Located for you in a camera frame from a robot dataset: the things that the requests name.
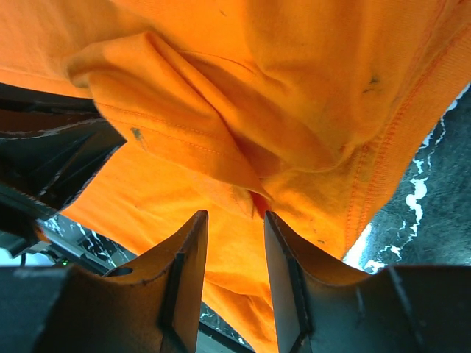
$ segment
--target orange shirt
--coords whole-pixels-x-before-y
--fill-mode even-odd
[[[1,0],[0,82],[129,141],[65,214],[142,253],[210,213],[203,300],[276,352],[259,216],[336,257],[471,79],[471,1]]]

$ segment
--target orange cloth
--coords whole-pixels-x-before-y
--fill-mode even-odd
[[[471,79],[470,19],[468,0],[2,0],[0,82],[91,97],[129,141],[74,220],[139,254],[208,209],[203,300],[276,352],[258,214],[342,257]]]

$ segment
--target orange fabric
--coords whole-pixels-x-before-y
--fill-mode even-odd
[[[210,212],[203,299],[276,352],[259,214],[336,257],[471,79],[468,0],[2,0],[0,82],[129,141],[65,214],[134,252]]]

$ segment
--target t-shirt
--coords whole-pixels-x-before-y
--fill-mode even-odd
[[[0,82],[127,139],[65,214],[140,254],[209,211],[203,300],[276,352],[263,213],[341,258],[471,79],[468,0],[1,0]]]

